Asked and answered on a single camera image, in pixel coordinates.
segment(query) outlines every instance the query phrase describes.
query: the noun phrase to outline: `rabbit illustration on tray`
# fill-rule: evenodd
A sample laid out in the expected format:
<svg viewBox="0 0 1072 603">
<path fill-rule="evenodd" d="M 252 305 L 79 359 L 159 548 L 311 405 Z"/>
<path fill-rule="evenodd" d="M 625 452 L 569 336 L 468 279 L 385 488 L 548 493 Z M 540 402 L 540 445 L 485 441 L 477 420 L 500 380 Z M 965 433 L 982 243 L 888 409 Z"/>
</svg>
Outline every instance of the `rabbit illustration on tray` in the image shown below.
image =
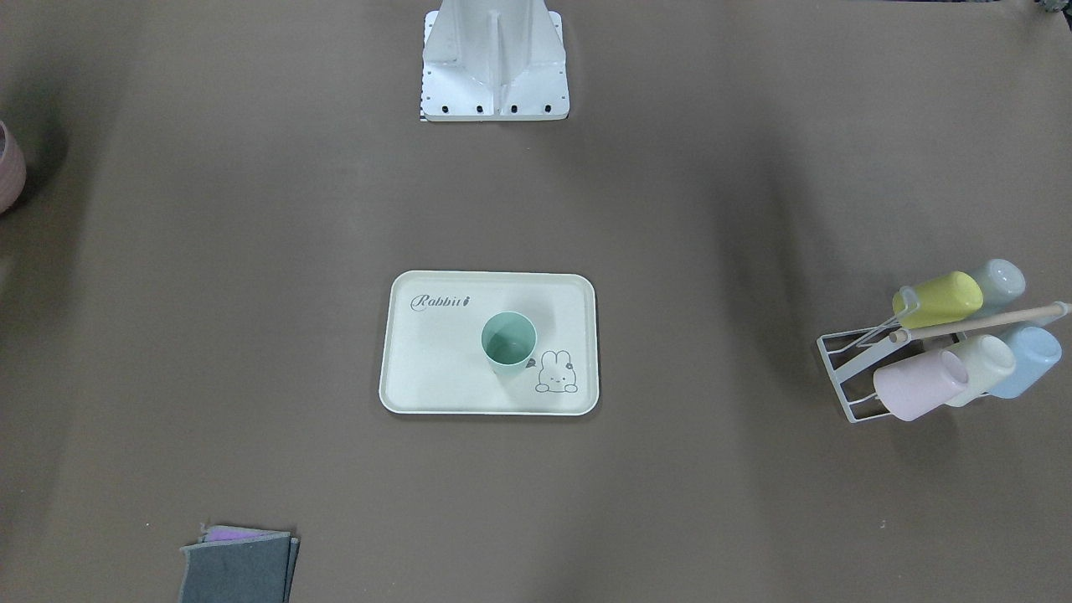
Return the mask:
<svg viewBox="0 0 1072 603">
<path fill-rule="evenodd" d="M 540 356 L 539 383 L 536 391 L 572 394 L 577 392 L 577 371 L 569 352 L 548 350 Z"/>
</svg>

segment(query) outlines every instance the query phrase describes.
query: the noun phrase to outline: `pink bowl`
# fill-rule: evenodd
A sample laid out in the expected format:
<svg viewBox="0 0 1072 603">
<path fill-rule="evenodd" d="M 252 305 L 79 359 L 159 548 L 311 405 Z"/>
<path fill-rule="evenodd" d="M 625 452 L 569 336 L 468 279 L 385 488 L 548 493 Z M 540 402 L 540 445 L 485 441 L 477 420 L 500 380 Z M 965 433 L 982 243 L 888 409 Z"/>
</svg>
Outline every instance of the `pink bowl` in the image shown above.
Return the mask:
<svg viewBox="0 0 1072 603">
<path fill-rule="evenodd" d="M 15 203 L 26 185 L 26 159 L 15 136 L 0 121 L 0 214 Z"/>
</svg>

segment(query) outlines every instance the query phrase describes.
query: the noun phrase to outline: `green cup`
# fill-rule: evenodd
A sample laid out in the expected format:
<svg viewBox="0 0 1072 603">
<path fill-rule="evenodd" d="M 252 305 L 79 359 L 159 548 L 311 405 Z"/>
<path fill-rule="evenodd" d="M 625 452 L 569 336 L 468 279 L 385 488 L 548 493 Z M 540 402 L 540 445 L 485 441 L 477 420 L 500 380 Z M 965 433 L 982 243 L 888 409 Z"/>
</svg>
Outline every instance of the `green cup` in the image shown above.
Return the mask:
<svg viewBox="0 0 1072 603">
<path fill-rule="evenodd" d="M 536 327 L 519 312 L 500 312 L 488 319 L 480 333 L 480 345 L 492 370 L 515 374 L 524 370 L 536 351 Z"/>
</svg>

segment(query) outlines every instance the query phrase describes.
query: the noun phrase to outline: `folded cloth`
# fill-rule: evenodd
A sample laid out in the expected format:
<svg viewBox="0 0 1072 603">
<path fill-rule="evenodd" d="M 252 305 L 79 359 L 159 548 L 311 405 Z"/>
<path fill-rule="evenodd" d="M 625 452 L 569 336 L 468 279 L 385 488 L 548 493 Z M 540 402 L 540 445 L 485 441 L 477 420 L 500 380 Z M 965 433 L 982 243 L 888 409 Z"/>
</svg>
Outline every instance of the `folded cloth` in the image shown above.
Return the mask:
<svg viewBox="0 0 1072 603">
<path fill-rule="evenodd" d="M 298 557 L 289 532 L 211 526 L 183 546 L 179 603 L 286 603 Z"/>
</svg>

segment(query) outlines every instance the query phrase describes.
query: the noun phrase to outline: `tray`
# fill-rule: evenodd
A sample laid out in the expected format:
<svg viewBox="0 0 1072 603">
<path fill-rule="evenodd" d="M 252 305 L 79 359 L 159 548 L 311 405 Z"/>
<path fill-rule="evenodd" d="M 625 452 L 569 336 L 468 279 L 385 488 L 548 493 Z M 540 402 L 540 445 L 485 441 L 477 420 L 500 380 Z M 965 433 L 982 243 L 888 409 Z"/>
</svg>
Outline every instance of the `tray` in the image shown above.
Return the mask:
<svg viewBox="0 0 1072 603">
<path fill-rule="evenodd" d="M 491 370 L 480 330 L 513 310 L 537 342 L 526 368 Z M 404 414 L 577 416 L 599 399 L 596 297 L 578 275 L 411 270 L 391 285 L 379 399 Z"/>
</svg>

